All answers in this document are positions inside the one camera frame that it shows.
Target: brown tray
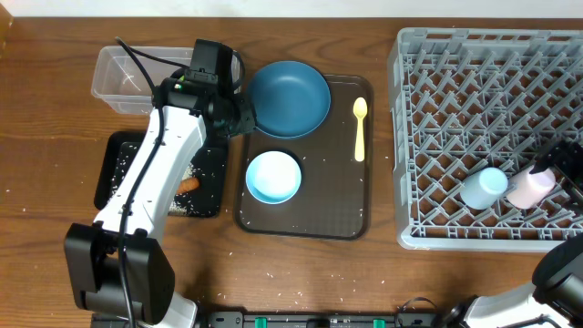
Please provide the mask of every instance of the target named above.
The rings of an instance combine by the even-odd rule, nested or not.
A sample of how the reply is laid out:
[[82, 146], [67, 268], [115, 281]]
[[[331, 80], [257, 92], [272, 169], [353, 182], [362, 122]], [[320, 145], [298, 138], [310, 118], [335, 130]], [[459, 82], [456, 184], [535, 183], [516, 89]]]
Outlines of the brown tray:
[[[324, 76], [332, 104], [323, 123], [309, 135], [278, 139], [260, 131], [246, 136], [235, 221], [248, 232], [355, 240], [370, 221], [373, 158], [373, 90], [362, 77]], [[365, 156], [354, 160], [356, 117], [354, 100], [364, 97]], [[249, 193], [245, 173], [263, 152], [279, 150], [294, 157], [302, 170], [298, 192], [282, 204], [262, 203]]]

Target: yellow spoon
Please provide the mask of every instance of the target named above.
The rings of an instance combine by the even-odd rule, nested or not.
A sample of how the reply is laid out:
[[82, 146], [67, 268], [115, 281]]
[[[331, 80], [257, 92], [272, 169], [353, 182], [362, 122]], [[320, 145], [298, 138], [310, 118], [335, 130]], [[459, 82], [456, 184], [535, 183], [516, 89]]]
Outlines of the yellow spoon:
[[356, 161], [364, 160], [364, 134], [363, 134], [363, 119], [366, 117], [366, 100], [359, 97], [354, 101], [353, 113], [358, 119], [358, 127], [356, 128], [356, 146], [354, 147], [354, 159]]

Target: black base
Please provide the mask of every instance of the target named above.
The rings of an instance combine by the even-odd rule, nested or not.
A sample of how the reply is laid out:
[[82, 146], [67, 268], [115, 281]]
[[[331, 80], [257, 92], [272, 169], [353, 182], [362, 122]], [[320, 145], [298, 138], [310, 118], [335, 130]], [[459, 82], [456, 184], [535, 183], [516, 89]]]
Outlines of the black base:
[[[395, 324], [394, 315], [329, 315], [329, 314], [281, 314], [261, 313], [243, 314], [238, 312], [217, 312], [209, 315], [198, 315], [196, 328], [256, 328], [256, 321], [264, 318], [265, 328], [393, 328], [432, 327], [437, 317], [432, 313], [401, 313], [399, 323]], [[93, 314], [91, 328], [125, 328], [124, 319], [110, 315]]]

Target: blue bowl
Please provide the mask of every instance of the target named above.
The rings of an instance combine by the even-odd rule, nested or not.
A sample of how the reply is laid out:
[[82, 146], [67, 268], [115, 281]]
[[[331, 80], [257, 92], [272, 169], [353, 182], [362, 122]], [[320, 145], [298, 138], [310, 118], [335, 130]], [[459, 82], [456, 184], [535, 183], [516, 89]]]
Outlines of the blue bowl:
[[262, 68], [247, 88], [257, 128], [275, 138], [299, 138], [322, 124], [330, 110], [330, 88], [314, 68], [282, 61]]
[[280, 151], [268, 151], [256, 157], [245, 174], [251, 195], [266, 204], [280, 204], [300, 188], [302, 172], [298, 162]]

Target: light blue cup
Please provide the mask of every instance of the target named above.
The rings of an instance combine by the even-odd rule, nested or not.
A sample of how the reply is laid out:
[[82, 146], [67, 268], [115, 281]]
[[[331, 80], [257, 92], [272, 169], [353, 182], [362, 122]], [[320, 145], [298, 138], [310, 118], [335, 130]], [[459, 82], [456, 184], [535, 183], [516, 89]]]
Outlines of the light blue cup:
[[256, 157], [245, 174], [245, 183], [251, 195], [266, 204], [280, 204], [289, 200], [300, 188], [302, 172], [290, 155], [268, 151]]
[[476, 210], [492, 206], [508, 188], [508, 178], [496, 168], [486, 168], [464, 180], [464, 188], [459, 195], [465, 205]]

